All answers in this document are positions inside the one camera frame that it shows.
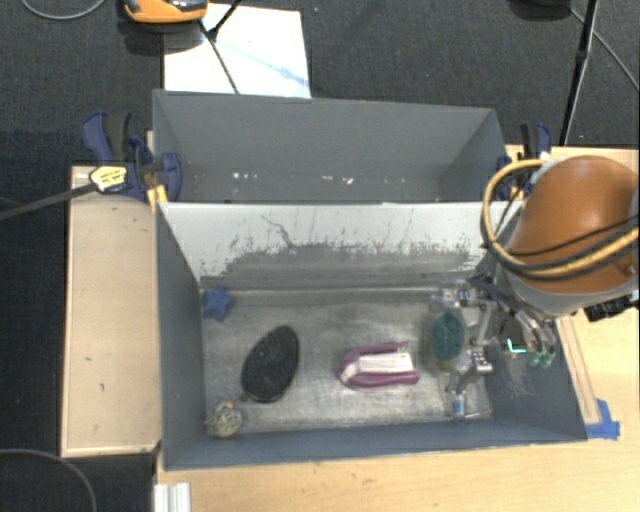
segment green object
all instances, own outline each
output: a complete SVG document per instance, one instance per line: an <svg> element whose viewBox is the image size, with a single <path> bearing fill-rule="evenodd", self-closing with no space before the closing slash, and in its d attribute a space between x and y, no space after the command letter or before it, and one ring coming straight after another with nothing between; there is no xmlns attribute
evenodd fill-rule
<svg viewBox="0 0 640 512"><path fill-rule="evenodd" d="M529 361L529 366L536 366L539 362L540 359L542 358L542 352L528 352L527 353L527 360Z"/></svg>
<svg viewBox="0 0 640 512"><path fill-rule="evenodd" d="M431 330L431 351L440 361L455 359L464 345L464 326L452 313L442 315Z"/></svg>
<svg viewBox="0 0 640 512"><path fill-rule="evenodd" d="M549 368L549 366L551 366L551 363L553 363L553 360L555 358L556 358L555 352L547 352L545 355L543 355L540 358L540 366L546 370L547 368Z"/></svg>
<svg viewBox="0 0 640 512"><path fill-rule="evenodd" d="M513 341L511 340L511 338L507 338L507 348L509 349L509 352L511 352L512 354L524 354L527 351L526 348L515 347L513 345Z"/></svg>

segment small round object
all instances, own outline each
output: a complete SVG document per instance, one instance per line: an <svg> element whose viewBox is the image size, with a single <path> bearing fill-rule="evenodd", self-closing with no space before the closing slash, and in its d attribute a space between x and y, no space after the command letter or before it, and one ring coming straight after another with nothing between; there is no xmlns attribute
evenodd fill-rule
<svg viewBox="0 0 640 512"><path fill-rule="evenodd" d="M431 330L431 352L440 361L455 359L464 346L464 326L452 313L442 315Z"/></svg>
<svg viewBox="0 0 640 512"><path fill-rule="evenodd" d="M231 400L218 402L204 424L210 436L231 437L242 426L242 414Z"/></svg>

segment gray box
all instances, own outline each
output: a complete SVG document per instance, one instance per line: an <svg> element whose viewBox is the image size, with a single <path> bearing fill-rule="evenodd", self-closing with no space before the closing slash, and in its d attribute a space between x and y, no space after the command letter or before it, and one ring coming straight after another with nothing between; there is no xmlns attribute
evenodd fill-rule
<svg viewBox="0 0 640 512"><path fill-rule="evenodd" d="M176 150L185 170L180 202L161 204L156 219L166 469L586 439L562 349L547 370L494 351L496 374L468 388L475 418L464 424L451 421L446 375L429 357L434 294L468 277L484 255L476 188L504 146L495 115L480 110L156 93L156 152ZM418 144L416 133L438 126L455 144L438 148L426 136ZM394 137L409 134L411 144L388 154L406 142L394 144ZM268 143L274 139L276 152ZM332 156L340 148L349 150L344 161ZM410 170L402 173L405 183L386 188L394 161L401 162L396 172ZM337 162L343 168L336 170ZM322 174L329 164L334 179L354 181L289 186L291 169L317 184L329 176ZM228 173L240 167L249 176L268 169L269 184L238 187ZM467 185L476 181L458 196L453 183L461 174ZM377 185L363 179L353 187L365 176ZM221 204L228 200L234 204ZM496 219L500 208L492 212ZM202 290L218 285L236 299L222 323L201 314ZM293 384L273 404L241 401L243 358L282 324L300 338ZM416 386L362 392L339 382L344 353L389 341L409 342L421 376ZM232 439L206 435L206 414L221 399L235 400L245 418Z"/></svg>

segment dark carpet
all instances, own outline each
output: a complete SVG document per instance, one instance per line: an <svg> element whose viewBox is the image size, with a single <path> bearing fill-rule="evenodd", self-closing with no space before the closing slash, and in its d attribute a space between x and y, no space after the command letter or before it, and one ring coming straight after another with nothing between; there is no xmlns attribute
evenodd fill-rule
<svg viewBox="0 0 640 512"><path fill-rule="evenodd" d="M31 3L60 12L93 1ZM36 18L18 0L0 3L0 197L29 202L63 191L72 162L91 158L78 128L94 110L131 112L137 132L151 126L161 39L124 23L117 3L107 1L69 22ZM573 16L549 19L508 0L246 4L302 12L316 97L492 107L507 142L520 141L518 126L526 121L547 124L558 138L581 31ZM581 15L585 5L573 2ZM600 1L596 29L636 80L638 27L637 0ZM569 143L638 146L638 94L598 41ZM57 451L65 211L59 205L0 224L0 448ZM37 482L80 496L77 482L60 484L55 475L38 480L36 462L0 462L0 510L32 510L37 498L29 493ZM150 457L91 459L80 467L94 485L99 510L149 509ZM56 510L57 503L36 509ZM70 510L86 507L75 503Z"/></svg>

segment black oval object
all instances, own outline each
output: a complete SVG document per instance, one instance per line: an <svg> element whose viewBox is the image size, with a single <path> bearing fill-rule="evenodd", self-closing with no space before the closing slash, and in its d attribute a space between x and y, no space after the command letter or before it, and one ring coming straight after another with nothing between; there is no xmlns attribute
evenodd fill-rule
<svg viewBox="0 0 640 512"><path fill-rule="evenodd" d="M240 381L245 394L256 402L282 397L298 369L300 343L294 330L281 325L259 340L242 366Z"/></svg>

